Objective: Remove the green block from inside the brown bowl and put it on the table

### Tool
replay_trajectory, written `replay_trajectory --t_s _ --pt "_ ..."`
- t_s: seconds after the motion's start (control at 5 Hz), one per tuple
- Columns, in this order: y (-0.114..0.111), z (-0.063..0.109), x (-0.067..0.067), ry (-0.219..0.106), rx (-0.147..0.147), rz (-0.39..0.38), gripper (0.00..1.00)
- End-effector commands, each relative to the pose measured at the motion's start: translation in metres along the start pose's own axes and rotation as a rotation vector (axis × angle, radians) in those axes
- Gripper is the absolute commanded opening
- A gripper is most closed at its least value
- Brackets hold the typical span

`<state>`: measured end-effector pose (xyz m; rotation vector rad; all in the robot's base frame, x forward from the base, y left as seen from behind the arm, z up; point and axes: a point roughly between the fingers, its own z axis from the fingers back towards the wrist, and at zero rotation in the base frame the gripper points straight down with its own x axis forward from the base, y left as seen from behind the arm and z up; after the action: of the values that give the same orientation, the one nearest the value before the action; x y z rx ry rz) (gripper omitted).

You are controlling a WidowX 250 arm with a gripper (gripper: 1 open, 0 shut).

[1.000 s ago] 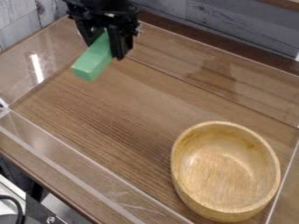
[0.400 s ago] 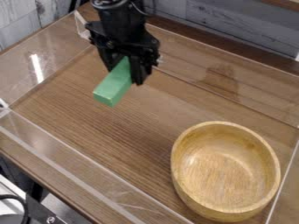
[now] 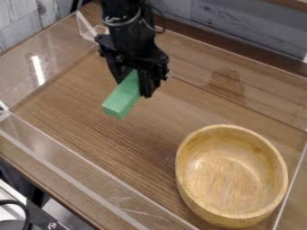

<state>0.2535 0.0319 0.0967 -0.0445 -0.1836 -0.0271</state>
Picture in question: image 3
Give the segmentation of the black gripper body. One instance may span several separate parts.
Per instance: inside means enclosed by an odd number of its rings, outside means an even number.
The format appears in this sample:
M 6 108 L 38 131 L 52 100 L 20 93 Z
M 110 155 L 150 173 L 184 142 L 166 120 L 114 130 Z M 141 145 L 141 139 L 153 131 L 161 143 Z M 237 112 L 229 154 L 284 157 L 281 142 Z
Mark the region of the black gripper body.
M 122 27 L 108 27 L 109 34 L 98 35 L 100 55 L 105 58 L 126 58 L 134 70 L 158 68 L 166 79 L 169 57 L 154 43 L 154 32 L 141 20 Z

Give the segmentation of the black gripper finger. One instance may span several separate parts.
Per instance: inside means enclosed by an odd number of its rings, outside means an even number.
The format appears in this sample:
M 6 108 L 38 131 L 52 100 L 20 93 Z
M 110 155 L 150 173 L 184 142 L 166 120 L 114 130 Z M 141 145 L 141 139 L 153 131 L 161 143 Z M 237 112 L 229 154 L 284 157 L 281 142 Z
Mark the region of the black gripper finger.
M 106 64 L 114 82 L 118 84 L 126 78 L 128 74 L 133 70 L 129 60 L 125 57 L 122 59 L 118 59 L 117 57 L 108 57 Z
M 160 80 L 162 79 L 162 73 L 158 68 L 153 69 L 140 69 L 137 71 L 138 77 L 138 88 L 140 95 L 149 98 L 160 87 Z

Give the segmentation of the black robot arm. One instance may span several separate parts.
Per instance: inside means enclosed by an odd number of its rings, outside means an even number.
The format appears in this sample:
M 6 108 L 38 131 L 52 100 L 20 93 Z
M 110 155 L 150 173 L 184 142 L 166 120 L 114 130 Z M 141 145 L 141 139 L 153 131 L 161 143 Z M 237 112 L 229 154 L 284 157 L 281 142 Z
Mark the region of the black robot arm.
M 100 0 L 108 34 L 94 37 L 118 84 L 134 70 L 140 95 L 149 98 L 168 78 L 169 56 L 156 45 L 153 7 L 145 0 Z

